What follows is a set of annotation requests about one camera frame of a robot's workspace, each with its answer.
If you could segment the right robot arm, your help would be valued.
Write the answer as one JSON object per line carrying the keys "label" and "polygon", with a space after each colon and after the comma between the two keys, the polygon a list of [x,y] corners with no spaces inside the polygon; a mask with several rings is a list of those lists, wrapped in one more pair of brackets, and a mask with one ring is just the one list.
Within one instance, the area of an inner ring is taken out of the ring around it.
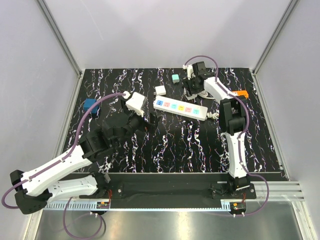
{"label": "right robot arm", "polygon": [[215,77],[184,78],[182,85],[188,95],[208,92],[219,102],[219,127],[224,133],[229,154],[226,191],[232,198],[239,198],[250,187],[245,160],[245,136],[249,127],[249,113],[244,96],[236,96]]}

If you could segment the teal plug adapter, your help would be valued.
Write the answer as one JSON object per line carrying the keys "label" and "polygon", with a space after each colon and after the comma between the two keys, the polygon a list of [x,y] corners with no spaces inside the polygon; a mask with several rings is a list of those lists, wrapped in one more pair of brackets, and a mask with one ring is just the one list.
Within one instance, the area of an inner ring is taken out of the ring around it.
{"label": "teal plug adapter", "polygon": [[171,79],[172,79],[172,82],[173,82],[174,84],[180,82],[180,77],[179,77],[178,74],[173,74],[173,75],[171,76]]}

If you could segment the white multicolour power strip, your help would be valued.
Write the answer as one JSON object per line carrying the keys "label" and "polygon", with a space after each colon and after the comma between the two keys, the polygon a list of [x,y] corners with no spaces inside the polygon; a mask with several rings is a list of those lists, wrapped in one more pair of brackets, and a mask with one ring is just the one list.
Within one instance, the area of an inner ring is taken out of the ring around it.
{"label": "white multicolour power strip", "polygon": [[164,96],[156,96],[153,101],[153,108],[163,112],[205,121],[208,108],[205,106],[184,102]]}

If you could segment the white charger adapter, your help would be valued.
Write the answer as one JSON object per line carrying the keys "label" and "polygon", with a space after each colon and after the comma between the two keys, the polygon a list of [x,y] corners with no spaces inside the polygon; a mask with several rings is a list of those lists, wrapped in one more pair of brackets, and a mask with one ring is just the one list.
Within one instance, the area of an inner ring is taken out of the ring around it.
{"label": "white charger adapter", "polygon": [[164,96],[164,95],[166,95],[166,88],[165,88],[164,85],[156,86],[154,89],[155,89],[154,94],[156,96]]}

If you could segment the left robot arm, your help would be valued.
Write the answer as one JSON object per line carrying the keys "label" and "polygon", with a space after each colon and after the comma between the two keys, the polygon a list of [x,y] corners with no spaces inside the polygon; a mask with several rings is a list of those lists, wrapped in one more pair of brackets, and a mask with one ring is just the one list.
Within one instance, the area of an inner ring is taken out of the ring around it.
{"label": "left robot arm", "polygon": [[105,119],[102,126],[76,135],[72,147],[44,165],[30,171],[10,173],[15,190],[14,209],[28,215],[43,209],[48,203],[70,197],[103,198],[108,193],[109,179],[93,172],[83,178],[63,180],[70,173],[112,156],[136,131],[155,132],[160,117],[150,113],[145,120],[143,108],[147,98],[138,93],[125,98],[120,93],[122,110]]}

